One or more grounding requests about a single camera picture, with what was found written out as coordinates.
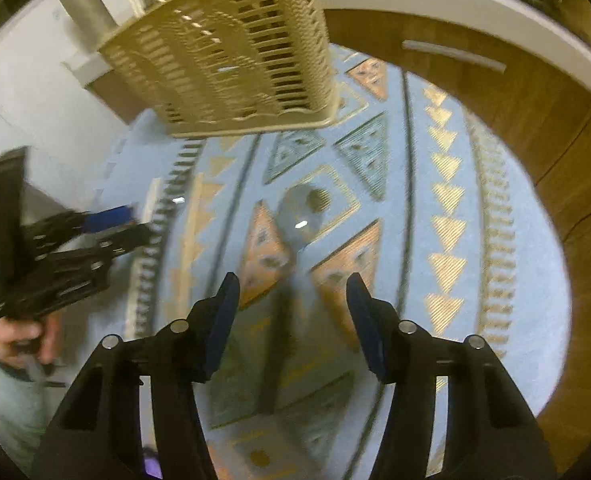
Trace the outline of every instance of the screw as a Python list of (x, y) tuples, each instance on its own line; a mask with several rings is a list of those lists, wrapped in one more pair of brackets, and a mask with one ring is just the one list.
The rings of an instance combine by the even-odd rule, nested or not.
[(413, 321), (404, 319), (400, 321), (398, 328), (400, 329), (400, 332), (404, 332), (405, 334), (413, 334), (416, 330), (418, 330), (418, 325), (416, 325)]
[(111, 334), (104, 337), (102, 340), (102, 346), (104, 346), (107, 350), (111, 350), (112, 348), (118, 346), (119, 342), (120, 339), (118, 339), (118, 336)]
[(176, 319), (172, 322), (170, 329), (172, 329), (173, 333), (181, 334), (182, 332), (186, 332), (189, 328), (189, 323), (187, 323), (186, 319)]
[(480, 348), (484, 348), (484, 339), (482, 339), (479, 335), (472, 335), (469, 338), (469, 345), (471, 345), (476, 350)]

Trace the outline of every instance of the triangle pattern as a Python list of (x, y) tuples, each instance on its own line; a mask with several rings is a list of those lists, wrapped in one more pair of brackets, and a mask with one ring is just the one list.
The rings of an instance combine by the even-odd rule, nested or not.
[(347, 83), (339, 86), (338, 112), (334, 124), (340, 124), (351, 119), (368, 107), (364, 97), (359, 96)]
[(201, 206), (208, 206), (213, 199), (221, 192), (224, 184), (218, 184), (217, 182), (203, 182), (202, 192), (200, 193), (200, 201), (203, 202)]
[(324, 146), (324, 139), (315, 130), (281, 132), (276, 136), (276, 143), (264, 174), (264, 183), (269, 184), (280, 175), (287, 173), (298, 163)]
[(450, 184), (434, 184), (433, 192), (442, 205), (445, 212), (451, 216), (464, 195), (464, 188), (451, 186)]
[(383, 112), (334, 144), (378, 201), (384, 198), (386, 186), (386, 137), (387, 120)]
[(242, 136), (220, 137), (220, 149), (223, 152), (228, 152), (232, 147), (240, 142), (240, 139), (242, 139)]
[(354, 375), (349, 372), (280, 410), (307, 454), (324, 464), (338, 433), (351, 392)]
[(181, 287), (193, 287), (196, 284), (196, 277), (191, 274), (191, 272), (181, 272), (179, 267), (173, 267), (169, 271), (170, 275), (170, 282), (171, 282), (171, 289), (173, 291), (173, 298), (174, 300), (167, 300), (164, 301), (162, 304), (162, 314), (164, 319), (167, 321), (173, 321), (174, 319), (178, 319), (178, 300), (180, 296), (180, 288)]
[(279, 280), (290, 252), (284, 247), (271, 213), (262, 203), (253, 210), (240, 264), (240, 308), (246, 308)]
[(447, 381), (448, 378), (447, 377), (436, 377), (435, 378), (435, 392), (439, 393), (439, 391), (444, 388), (445, 386), (447, 386)]
[(445, 439), (443, 438), (442, 442), (440, 444), (438, 444), (437, 449), (435, 450), (435, 454), (433, 455), (433, 457), (429, 461), (429, 465), (427, 466), (427, 473), (426, 473), (427, 478), (441, 472), (444, 461), (445, 461)]
[(444, 128), (437, 128), (435, 126), (429, 126), (429, 134), (435, 139), (437, 145), (442, 148), (443, 152), (448, 152), (451, 148), (451, 144), (455, 140), (456, 132), (450, 132)]
[(195, 262), (207, 247), (202, 245), (199, 241), (193, 242), (193, 260)]
[(431, 223), (445, 251), (451, 252), (464, 232), (466, 221), (448, 216), (432, 216)]
[(429, 311), (431, 323), (436, 335), (442, 335), (455, 315), (460, 312), (464, 300), (461, 298), (449, 298), (438, 294), (428, 294), (424, 304)]
[(441, 128), (445, 127), (445, 124), (447, 124), (447, 121), (450, 120), (451, 115), (453, 114), (453, 112), (450, 112), (449, 110), (435, 106), (427, 106), (424, 109), (426, 113), (429, 114), (429, 117), (431, 117), (431, 119), (433, 119)]
[(217, 177), (228, 168), (235, 159), (232, 156), (213, 156), (209, 160), (209, 176)]
[(451, 292), (456, 280), (460, 277), (466, 260), (451, 254), (429, 254), (429, 262), (437, 278), (437, 284), (445, 294)]
[(380, 101), (386, 101), (386, 63), (378, 58), (370, 57), (358, 66), (355, 66), (347, 74), (357, 83), (375, 95)]
[(462, 159), (456, 156), (444, 155), (443, 153), (431, 153), (431, 159), (437, 170), (447, 182), (451, 182), (455, 172), (460, 168)]
[(347, 306), (347, 279), (353, 272), (359, 272), (371, 290), (379, 251), (380, 222), (375, 221), (311, 270), (311, 279), (324, 305), (354, 350), (359, 343)]
[(427, 86), (422, 92), (424, 94), (424, 97), (429, 99), (434, 106), (440, 106), (443, 103), (443, 101), (448, 97), (448, 94), (446, 92), (443, 92), (442, 90), (440, 90), (440, 88), (437, 88), (433, 85)]
[(198, 236), (209, 225), (209, 222), (215, 218), (214, 213), (209, 209), (198, 209), (196, 216), (196, 236)]
[(209, 381), (209, 419), (211, 428), (219, 428), (252, 416), (257, 393), (250, 366), (232, 337), (226, 343), (218, 371)]

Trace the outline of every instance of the person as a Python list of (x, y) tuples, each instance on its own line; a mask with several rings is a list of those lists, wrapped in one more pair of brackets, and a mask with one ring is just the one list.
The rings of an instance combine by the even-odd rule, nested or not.
[(45, 385), (31, 381), (27, 357), (17, 345), (36, 338), (40, 338), (37, 361), (52, 364), (60, 352), (57, 312), (43, 322), (0, 319), (0, 445), (27, 476), (49, 414)]

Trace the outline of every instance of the white wall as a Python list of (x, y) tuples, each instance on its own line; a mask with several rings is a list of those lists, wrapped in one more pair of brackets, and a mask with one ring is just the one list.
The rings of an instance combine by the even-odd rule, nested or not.
[[(127, 0), (103, 0), (118, 23)], [(33, 0), (0, 30), (0, 153), (32, 146), (28, 178), (84, 208), (98, 170), (127, 127), (62, 62), (81, 47), (58, 0)]]

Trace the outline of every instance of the orange triangle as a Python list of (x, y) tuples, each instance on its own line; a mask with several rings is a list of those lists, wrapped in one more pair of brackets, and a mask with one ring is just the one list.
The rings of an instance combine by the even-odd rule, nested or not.
[(269, 209), (259, 202), (253, 210), (240, 264), (240, 308), (249, 306), (278, 282), (289, 258)]
[(200, 193), (200, 200), (204, 203), (200, 204), (203, 207), (208, 206), (218, 193), (223, 189), (224, 184), (217, 182), (205, 182), (202, 184), (202, 193)]
[(373, 288), (379, 245), (380, 222), (376, 221), (311, 270), (311, 278), (322, 301), (354, 350), (358, 348), (358, 340), (347, 306), (347, 279), (353, 272), (359, 272), (367, 288)]
[(363, 61), (347, 72), (349, 76), (375, 95), (380, 101), (386, 101), (386, 63), (375, 57)]
[(200, 255), (205, 251), (207, 246), (202, 245), (200, 242), (195, 241), (193, 242), (193, 260), (192, 263), (195, 262)]
[(198, 236), (209, 225), (209, 222), (215, 218), (213, 212), (209, 209), (198, 209), (196, 216), (196, 236)]
[(214, 156), (211, 158), (209, 167), (209, 176), (217, 177), (226, 168), (228, 168), (235, 159), (230, 156)]

